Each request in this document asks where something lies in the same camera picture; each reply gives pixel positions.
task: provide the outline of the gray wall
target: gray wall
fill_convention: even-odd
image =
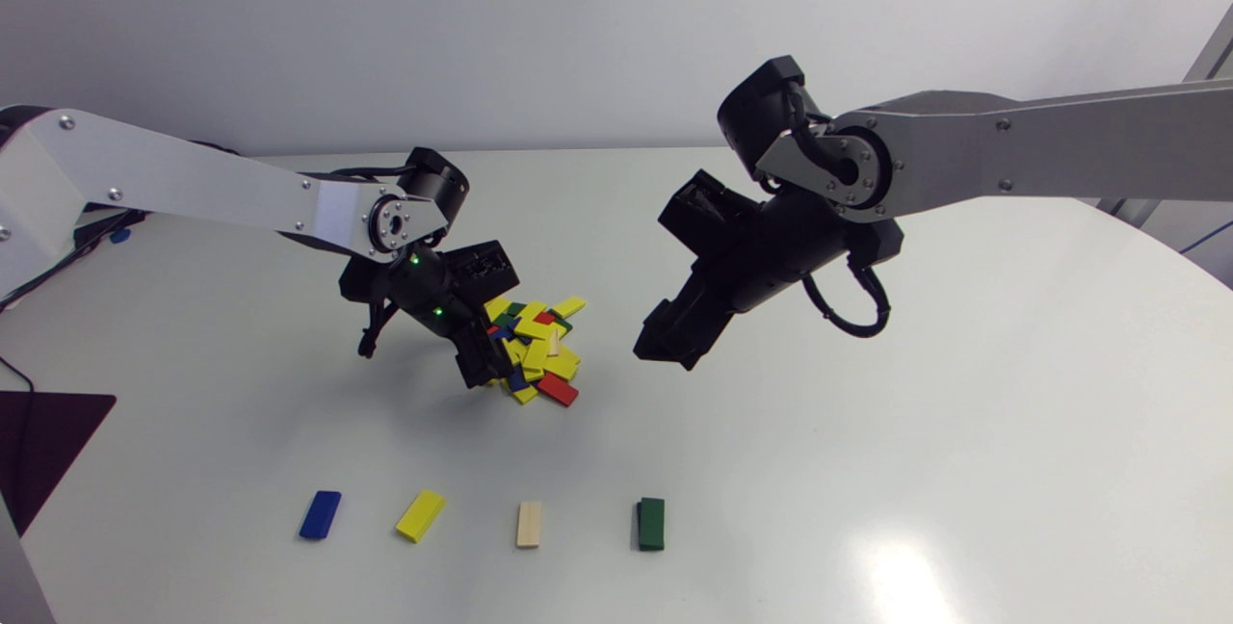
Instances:
[[[825,111],[1175,83],[1231,0],[4,0],[0,104],[247,154],[721,144],[797,54]]]

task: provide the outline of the wooden block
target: wooden block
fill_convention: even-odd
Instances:
[[[663,550],[663,499],[642,497],[637,502],[639,551]]]
[[[506,297],[497,297],[483,305],[483,310],[488,312],[488,321],[497,321],[497,317],[506,313],[506,310],[509,308],[510,303],[510,300],[507,300]]]
[[[544,302],[530,302],[524,306],[522,311],[517,313],[519,318],[525,322],[535,321],[535,317],[541,314],[547,306]]]
[[[565,381],[573,381],[573,377],[578,375],[580,360],[570,359],[563,355],[550,356],[544,360],[544,371],[556,374]]]
[[[561,318],[560,313],[554,313],[552,314],[552,326],[560,326],[561,329],[565,330],[565,333],[568,333],[568,330],[573,330],[573,323],[570,323],[568,321]]]
[[[308,514],[300,525],[300,536],[305,540],[324,540],[329,534],[329,525],[334,522],[334,512],[338,511],[338,502],[342,501],[340,492],[317,492],[308,506]]]
[[[552,307],[552,312],[559,313],[561,318],[568,318],[573,316],[573,313],[578,313],[580,311],[582,311],[582,307],[584,307],[586,305],[587,302],[582,297],[570,297],[563,302],[555,305]]]
[[[539,546],[540,518],[543,513],[543,502],[524,501],[518,504],[518,536],[514,539],[514,544],[519,549]]]
[[[556,356],[560,356],[561,359],[567,359],[575,364],[582,364],[582,358],[573,354],[573,350],[565,347],[565,343],[561,343],[561,353],[557,354]]]
[[[573,401],[578,400],[578,390],[551,371],[545,372],[544,377],[535,384],[535,387],[565,407],[570,407],[573,404]]]
[[[395,530],[413,543],[424,539],[424,533],[436,520],[436,514],[445,507],[445,497],[432,490],[419,492],[416,501],[411,502],[411,508],[398,519]]]
[[[514,326],[514,333],[536,340],[546,340],[552,334],[552,329],[543,323],[536,323],[531,318],[523,318]]]
[[[526,404],[539,395],[539,390],[534,386],[526,386],[525,388],[512,392],[512,395],[519,404]]]
[[[547,360],[547,340],[531,340],[526,345],[526,354],[523,356],[523,366],[526,369],[544,369]]]
[[[509,355],[510,364],[520,363],[523,355],[526,354],[526,345],[518,340],[501,340],[501,344],[506,348],[506,354]]]

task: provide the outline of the metal frame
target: metal frame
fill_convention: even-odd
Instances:
[[[74,110],[18,128],[0,147],[0,294],[70,250],[89,202],[261,227],[379,263],[448,226],[392,183],[322,180]]]
[[[1190,72],[1186,73],[1182,83],[1197,83],[1201,80],[1217,80],[1221,76],[1233,76],[1233,6],[1229,6],[1224,18],[1216,26],[1212,37],[1198,53]],[[1124,221],[1132,227],[1143,227],[1155,208],[1159,200],[1136,199],[1101,199],[1096,208]]]
[[[986,195],[1233,200],[1229,121],[1233,80],[1028,102],[920,92],[832,122],[885,147],[873,180],[882,197],[836,200],[862,181],[829,190],[837,180],[794,152],[790,138],[773,143],[758,169],[836,200],[854,222]]]

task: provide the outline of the dark purple mat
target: dark purple mat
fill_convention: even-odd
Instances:
[[[0,492],[26,533],[116,396],[0,391]]]

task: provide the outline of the green wooden block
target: green wooden block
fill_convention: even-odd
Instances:
[[[663,499],[642,497],[637,502],[637,550],[663,549]]]
[[[573,330],[573,326],[568,321],[566,321],[566,319],[561,318],[560,316],[557,316],[557,313],[555,311],[549,310],[547,312],[552,314],[552,321],[554,322],[560,323],[561,326],[565,326],[565,332],[566,333],[568,333],[568,330]]]

